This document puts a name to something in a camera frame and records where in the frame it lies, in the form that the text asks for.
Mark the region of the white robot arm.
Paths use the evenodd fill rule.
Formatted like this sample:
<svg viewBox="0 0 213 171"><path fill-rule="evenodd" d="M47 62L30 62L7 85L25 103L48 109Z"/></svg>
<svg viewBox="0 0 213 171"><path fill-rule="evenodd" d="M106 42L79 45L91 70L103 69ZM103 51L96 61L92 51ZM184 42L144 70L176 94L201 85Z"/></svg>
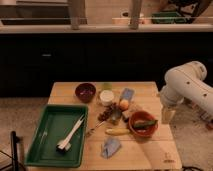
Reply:
<svg viewBox="0 0 213 171"><path fill-rule="evenodd" d="M165 73L165 85L159 92L164 124L171 121L176 107L184 99L189 99L203 110L202 119L213 122L213 87L203 82L206 76L207 69L199 61L173 67Z"/></svg>

